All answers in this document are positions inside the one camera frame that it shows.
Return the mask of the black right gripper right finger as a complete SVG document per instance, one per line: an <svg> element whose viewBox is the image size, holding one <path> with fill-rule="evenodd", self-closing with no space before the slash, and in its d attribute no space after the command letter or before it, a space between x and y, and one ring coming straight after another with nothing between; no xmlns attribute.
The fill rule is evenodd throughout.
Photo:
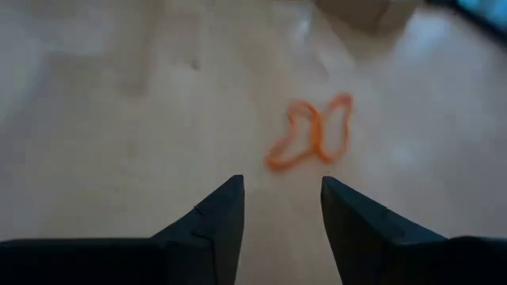
<svg viewBox="0 0 507 285"><path fill-rule="evenodd" d="M334 177L323 177L326 235L344 284L505 284L506 240L447 238Z"/></svg>

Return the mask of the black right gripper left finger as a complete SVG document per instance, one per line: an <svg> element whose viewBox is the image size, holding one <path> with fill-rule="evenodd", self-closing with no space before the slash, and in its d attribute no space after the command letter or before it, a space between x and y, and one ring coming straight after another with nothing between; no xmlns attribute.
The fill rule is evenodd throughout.
<svg viewBox="0 0 507 285"><path fill-rule="evenodd" d="M244 178L234 175L151 237L1 243L3 284L232 284L242 246Z"/></svg>

